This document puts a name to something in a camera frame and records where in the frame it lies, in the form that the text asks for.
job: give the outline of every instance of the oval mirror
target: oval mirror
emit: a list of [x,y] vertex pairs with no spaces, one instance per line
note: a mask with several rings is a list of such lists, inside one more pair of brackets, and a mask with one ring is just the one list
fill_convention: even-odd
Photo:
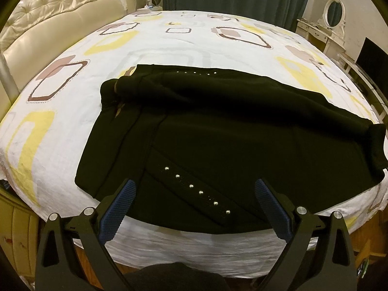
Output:
[[337,26],[342,18],[342,5],[339,2],[331,2],[329,9],[327,10],[327,23],[330,27]]

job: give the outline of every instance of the vanity table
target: vanity table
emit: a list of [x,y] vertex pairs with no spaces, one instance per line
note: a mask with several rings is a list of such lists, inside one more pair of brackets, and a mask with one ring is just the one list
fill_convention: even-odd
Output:
[[304,18],[297,21],[296,33],[329,58],[338,60],[339,54],[345,52],[345,7],[341,0],[328,0],[317,22],[309,22]]

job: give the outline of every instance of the silver rivet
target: silver rivet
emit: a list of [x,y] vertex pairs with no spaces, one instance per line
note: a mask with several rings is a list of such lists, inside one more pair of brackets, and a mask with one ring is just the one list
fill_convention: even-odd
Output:
[[55,221],[57,217],[58,217],[57,213],[52,213],[48,218],[50,219],[50,221]]
[[89,208],[86,208],[86,209],[83,211],[83,214],[84,214],[84,215],[91,215],[93,212],[94,212],[94,208],[89,207]]
[[342,218],[341,212],[339,212],[339,211],[334,211],[334,217],[336,217],[337,219],[341,219],[341,218]]
[[305,207],[297,207],[296,211],[300,213],[301,215],[305,215],[307,213],[307,210]]

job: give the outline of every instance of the tufted headboard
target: tufted headboard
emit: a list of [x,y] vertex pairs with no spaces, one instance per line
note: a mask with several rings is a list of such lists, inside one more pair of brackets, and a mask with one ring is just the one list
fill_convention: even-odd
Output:
[[[19,91],[73,44],[135,10],[136,0],[21,0],[0,33],[0,51]],[[0,83],[0,120],[10,106]]]

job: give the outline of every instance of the black fabric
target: black fabric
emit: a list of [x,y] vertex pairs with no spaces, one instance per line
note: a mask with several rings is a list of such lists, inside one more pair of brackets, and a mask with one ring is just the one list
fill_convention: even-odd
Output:
[[135,291],[230,291],[221,275],[183,263],[151,265],[125,274],[125,278]]
[[388,167],[383,124],[269,77],[138,65],[104,82],[101,101],[76,184],[101,200],[133,179],[127,215],[167,228],[267,229],[258,178],[317,213],[375,186]]

